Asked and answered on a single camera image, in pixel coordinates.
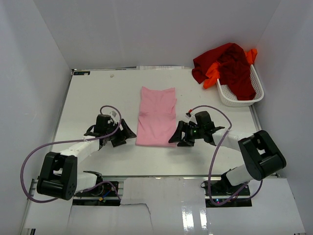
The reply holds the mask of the pink t shirt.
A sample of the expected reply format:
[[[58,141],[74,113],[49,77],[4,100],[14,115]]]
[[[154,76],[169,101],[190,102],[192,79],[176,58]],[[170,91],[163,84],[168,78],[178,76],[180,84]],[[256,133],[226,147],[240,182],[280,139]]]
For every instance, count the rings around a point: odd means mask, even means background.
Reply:
[[[176,90],[150,90],[141,88],[137,146],[175,147],[169,143],[176,130]]]

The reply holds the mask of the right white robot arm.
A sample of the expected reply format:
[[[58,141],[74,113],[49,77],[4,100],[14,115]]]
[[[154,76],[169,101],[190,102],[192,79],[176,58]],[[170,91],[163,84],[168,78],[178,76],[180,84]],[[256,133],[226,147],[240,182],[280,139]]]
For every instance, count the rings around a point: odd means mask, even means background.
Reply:
[[[193,147],[196,140],[215,147],[227,147],[241,153],[244,164],[221,175],[220,180],[206,183],[211,192],[233,195],[251,180],[261,181],[286,167],[287,162],[267,131],[249,134],[215,126],[207,111],[195,114],[195,121],[179,121],[169,143]]]

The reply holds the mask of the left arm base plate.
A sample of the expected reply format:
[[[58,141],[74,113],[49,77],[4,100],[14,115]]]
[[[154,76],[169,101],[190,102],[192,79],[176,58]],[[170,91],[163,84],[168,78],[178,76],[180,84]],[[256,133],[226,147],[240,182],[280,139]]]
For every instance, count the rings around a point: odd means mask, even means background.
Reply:
[[[76,206],[119,206],[114,188],[104,183],[92,191],[77,193],[73,198],[73,205]]]

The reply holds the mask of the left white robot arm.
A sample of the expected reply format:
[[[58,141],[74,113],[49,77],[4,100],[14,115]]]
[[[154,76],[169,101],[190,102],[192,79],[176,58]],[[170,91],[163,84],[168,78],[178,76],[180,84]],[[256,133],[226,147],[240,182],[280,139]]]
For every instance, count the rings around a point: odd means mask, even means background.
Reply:
[[[90,192],[99,195],[103,191],[102,175],[94,171],[78,173],[78,165],[92,153],[99,151],[108,142],[113,147],[126,144],[136,138],[124,119],[116,122],[113,112],[99,114],[95,125],[84,134],[85,139],[61,152],[48,152],[44,158],[37,182],[37,193],[69,200],[76,193]]]

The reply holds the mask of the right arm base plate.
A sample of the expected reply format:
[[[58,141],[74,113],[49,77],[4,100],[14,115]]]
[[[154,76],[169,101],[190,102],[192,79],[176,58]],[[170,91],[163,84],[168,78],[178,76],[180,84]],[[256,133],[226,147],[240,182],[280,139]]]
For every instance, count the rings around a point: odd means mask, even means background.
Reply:
[[[250,196],[249,186],[245,186],[239,193],[237,193],[230,201],[221,205],[222,202],[226,201],[230,196],[232,196],[242,185],[236,186],[234,189],[231,189],[229,192],[224,192],[218,190],[217,187],[212,186],[218,181],[211,181],[211,196],[214,203],[218,204],[218,206],[214,205],[209,199],[208,193],[208,181],[205,180],[200,184],[200,187],[204,189],[205,193],[205,204],[207,208],[239,208],[239,207],[251,207],[252,201]]]

